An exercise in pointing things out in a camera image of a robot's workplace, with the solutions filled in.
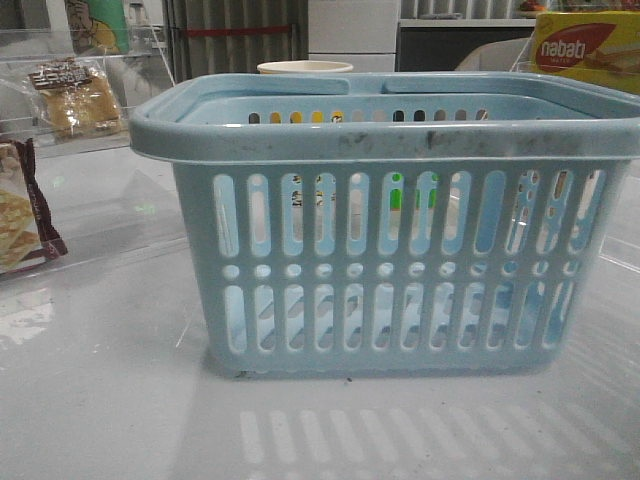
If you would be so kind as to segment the packaged bread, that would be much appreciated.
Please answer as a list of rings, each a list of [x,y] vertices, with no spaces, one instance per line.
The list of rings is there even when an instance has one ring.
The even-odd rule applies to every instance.
[[[107,75],[94,60],[66,58],[37,65],[30,86],[43,101],[43,118],[60,141],[116,134],[123,121]]]

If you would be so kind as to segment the light blue plastic basket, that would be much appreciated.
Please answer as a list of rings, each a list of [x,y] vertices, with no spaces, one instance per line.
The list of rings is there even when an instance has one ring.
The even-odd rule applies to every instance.
[[[561,155],[574,129],[633,160],[639,99],[508,72],[226,74],[129,120],[172,166],[209,350],[237,376],[551,363],[626,170]]]

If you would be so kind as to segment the green yellow box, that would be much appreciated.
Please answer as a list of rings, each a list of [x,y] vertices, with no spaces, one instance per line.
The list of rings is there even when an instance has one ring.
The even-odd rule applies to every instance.
[[[391,175],[391,180],[393,182],[400,182],[403,179],[400,173],[394,172]],[[429,190],[428,194],[428,208],[434,208],[437,199],[437,183],[439,181],[439,177],[436,174],[432,175],[432,180],[434,182],[433,187]],[[392,210],[400,210],[402,206],[402,190],[398,188],[393,188],[390,193],[390,208]]]

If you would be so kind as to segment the yellow paper snack cup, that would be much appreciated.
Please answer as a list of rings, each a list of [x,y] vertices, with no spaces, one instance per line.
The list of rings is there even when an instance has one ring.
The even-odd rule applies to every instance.
[[[324,60],[275,61],[257,66],[260,74],[337,74],[349,73],[353,69],[350,63]]]

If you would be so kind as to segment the white cabinet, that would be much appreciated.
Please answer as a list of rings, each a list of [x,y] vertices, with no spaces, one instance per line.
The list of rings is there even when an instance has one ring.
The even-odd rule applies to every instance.
[[[349,63],[356,72],[396,67],[399,1],[310,1],[308,57]]]

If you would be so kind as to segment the clear acrylic left display shelf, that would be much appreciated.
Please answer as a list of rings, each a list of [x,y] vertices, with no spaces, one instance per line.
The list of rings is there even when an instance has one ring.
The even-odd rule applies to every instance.
[[[5,30],[1,34],[1,137],[33,139],[36,179],[51,209],[66,255],[1,278],[1,348],[7,351],[44,332],[54,300],[41,277],[61,285],[65,270],[88,266],[96,279],[114,259],[138,258],[181,241],[184,228],[170,168],[129,147],[133,109],[173,86],[164,32],[136,25],[126,54],[81,55],[106,75],[119,104],[116,133],[57,137],[44,117],[43,100],[26,75],[49,61],[72,56],[67,30]]]

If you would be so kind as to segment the clear acrylic display shelf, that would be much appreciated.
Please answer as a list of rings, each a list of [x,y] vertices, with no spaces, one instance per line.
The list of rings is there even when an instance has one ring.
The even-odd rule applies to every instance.
[[[106,75],[119,104],[116,133],[57,137],[44,117],[43,100],[26,75],[49,61],[72,56],[67,30],[5,30],[1,34],[1,137],[33,139],[36,179],[51,209],[66,255],[1,278],[1,348],[7,351],[44,332],[54,300],[41,277],[61,285],[65,270],[88,266],[96,279],[114,259],[138,258],[181,241],[184,228],[170,168],[129,147],[133,109],[173,86],[164,32],[136,25],[126,54],[81,55]]]
[[[616,161],[625,167],[624,178],[620,181],[618,200],[611,210],[607,210],[607,230],[600,249],[603,259],[639,272],[639,156],[633,160],[624,159],[622,153],[615,153],[607,146],[598,147],[597,139],[587,135],[585,146],[580,146],[584,138],[574,129],[569,134],[569,145],[560,148],[561,155],[578,158],[589,157],[592,161],[609,162],[614,166]]]

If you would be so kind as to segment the brown wafer snack bag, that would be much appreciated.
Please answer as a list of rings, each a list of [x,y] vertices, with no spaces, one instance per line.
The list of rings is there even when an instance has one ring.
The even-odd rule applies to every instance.
[[[34,268],[68,253],[36,179],[32,140],[1,143],[1,273]]]

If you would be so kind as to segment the clear acrylic right display shelf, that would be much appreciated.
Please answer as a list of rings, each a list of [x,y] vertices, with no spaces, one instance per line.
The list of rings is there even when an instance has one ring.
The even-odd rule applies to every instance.
[[[624,178],[620,181],[618,200],[611,210],[607,210],[607,230],[600,249],[603,259],[639,272],[639,156],[633,160],[624,159],[622,153],[615,153],[607,146],[598,147],[597,139],[587,135],[585,146],[580,146],[584,138],[574,129],[569,134],[569,145],[560,148],[561,155],[578,158],[589,157],[592,161],[609,162],[614,166],[616,161],[625,167]]]

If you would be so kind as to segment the green yellow snack bag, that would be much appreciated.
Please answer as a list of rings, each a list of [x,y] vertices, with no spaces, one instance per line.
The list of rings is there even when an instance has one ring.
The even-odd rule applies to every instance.
[[[129,52],[129,34],[122,1],[67,0],[64,5],[76,54]]]

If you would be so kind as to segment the plate of fruit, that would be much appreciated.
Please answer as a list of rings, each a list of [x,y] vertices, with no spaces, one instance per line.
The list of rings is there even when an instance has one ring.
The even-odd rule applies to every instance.
[[[544,12],[546,10],[547,7],[537,0],[524,0],[518,5],[517,8],[518,12],[527,15],[538,14],[539,12]]]

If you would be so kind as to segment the yellow nabati wafer box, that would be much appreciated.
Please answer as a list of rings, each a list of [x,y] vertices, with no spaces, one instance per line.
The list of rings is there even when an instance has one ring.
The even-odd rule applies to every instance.
[[[542,13],[532,37],[530,68],[638,94],[639,14]]]

